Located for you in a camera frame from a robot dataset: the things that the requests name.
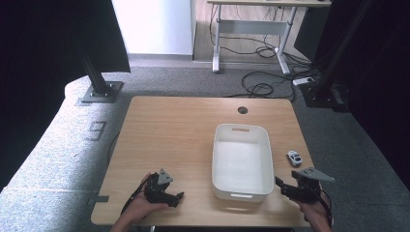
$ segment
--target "black metal base plate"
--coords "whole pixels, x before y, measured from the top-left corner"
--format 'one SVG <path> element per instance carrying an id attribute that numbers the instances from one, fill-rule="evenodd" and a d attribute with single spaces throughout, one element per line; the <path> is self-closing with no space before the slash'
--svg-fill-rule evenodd
<path id="1" fill-rule="evenodd" d="M 106 94 L 97 94 L 94 91 L 93 86 L 91 85 L 87 93 L 85 93 L 82 98 L 82 102 L 104 102 L 104 103 L 113 103 L 117 98 L 118 93 L 120 92 L 123 82 L 122 81 L 106 81 L 107 93 Z"/>
<path id="2" fill-rule="evenodd" d="M 316 108 L 334 108 L 337 107 L 337 100 L 333 94 L 330 94 L 326 99 L 316 98 L 316 91 L 314 86 L 311 85 L 300 85 L 302 94 L 305 99 L 307 107 Z"/>

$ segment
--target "white wall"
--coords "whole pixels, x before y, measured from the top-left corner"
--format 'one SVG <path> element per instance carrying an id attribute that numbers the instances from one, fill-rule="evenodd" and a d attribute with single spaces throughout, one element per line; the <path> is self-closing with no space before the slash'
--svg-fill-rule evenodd
<path id="1" fill-rule="evenodd" d="M 193 55 L 195 0 L 112 0 L 129 54 Z"/>

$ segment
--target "gray carpet floor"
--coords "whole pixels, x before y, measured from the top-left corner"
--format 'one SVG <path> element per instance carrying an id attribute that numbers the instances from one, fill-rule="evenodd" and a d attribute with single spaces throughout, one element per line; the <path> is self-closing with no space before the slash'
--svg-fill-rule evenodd
<path id="1" fill-rule="evenodd" d="M 70 83 L 41 141 L 0 194 L 0 231 L 108 231 L 90 216 L 132 97 L 244 94 L 241 79 L 253 71 L 133 67 L 132 73 L 104 73 L 124 82 L 115 103 L 82 103 L 90 80 Z M 337 180 L 322 184 L 333 200 L 335 231 L 410 231 L 409 191 L 351 114 L 306 107 L 301 92 L 279 77 L 260 75 L 247 84 L 257 82 L 273 83 L 273 96 L 295 91 L 292 104 L 314 165 Z"/>

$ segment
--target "human hand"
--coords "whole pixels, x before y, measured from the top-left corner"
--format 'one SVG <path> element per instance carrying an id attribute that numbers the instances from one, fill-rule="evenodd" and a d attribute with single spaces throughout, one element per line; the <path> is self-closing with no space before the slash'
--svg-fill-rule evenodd
<path id="1" fill-rule="evenodd" d="M 327 197 L 322 196 L 322 199 L 326 202 L 328 206 L 330 205 L 329 199 Z M 330 227 L 328 222 L 326 210 L 323 208 L 320 202 L 317 201 L 315 203 L 308 204 L 293 199 L 290 200 L 296 202 L 299 205 L 300 211 L 304 213 L 306 220 L 310 223 L 310 226 L 313 228 L 314 231 L 332 231 L 332 228 Z"/>
<path id="2" fill-rule="evenodd" d="M 141 181 L 143 183 L 151 176 L 148 173 Z M 117 219 L 114 226 L 111 228 L 111 232 L 128 231 L 133 223 L 137 223 L 143 218 L 147 217 L 150 213 L 168 208 L 165 203 L 150 203 L 145 198 L 144 192 L 139 193 L 130 203 L 127 210 Z"/>

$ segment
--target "table top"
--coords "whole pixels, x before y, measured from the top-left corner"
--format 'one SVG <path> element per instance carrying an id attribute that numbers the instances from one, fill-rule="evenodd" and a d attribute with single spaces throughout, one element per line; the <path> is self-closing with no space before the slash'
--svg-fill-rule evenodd
<path id="1" fill-rule="evenodd" d="M 283 7 L 330 7 L 330 0 L 208 0 L 217 5 L 283 6 Z"/>
<path id="2" fill-rule="evenodd" d="M 245 107 L 248 113 L 238 110 Z M 291 170 L 313 166 L 292 104 L 288 100 L 134 97 L 118 137 L 92 214 L 96 224 L 113 224 L 148 173 L 164 168 L 174 179 L 167 193 L 185 193 L 177 208 L 154 212 L 141 225 L 187 226 L 308 226 L 299 207 L 280 194 L 263 202 L 221 200 L 212 184 L 216 128 L 220 124 L 264 128 L 271 143 L 275 175 L 296 185 Z M 304 159 L 292 167 L 286 154 L 295 150 Z"/>

